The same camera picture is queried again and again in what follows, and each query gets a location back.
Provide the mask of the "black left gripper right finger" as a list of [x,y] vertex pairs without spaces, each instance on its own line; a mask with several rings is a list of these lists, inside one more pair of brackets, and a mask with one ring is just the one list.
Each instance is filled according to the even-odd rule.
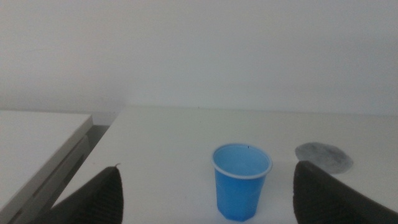
[[295,166],[293,208],[298,223],[397,224],[397,212],[348,187],[309,161]]

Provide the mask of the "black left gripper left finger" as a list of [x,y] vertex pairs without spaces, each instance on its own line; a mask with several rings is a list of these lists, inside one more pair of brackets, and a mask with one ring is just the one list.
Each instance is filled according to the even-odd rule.
[[85,185],[62,200],[34,224],[121,224],[124,197],[121,174],[107,167]]

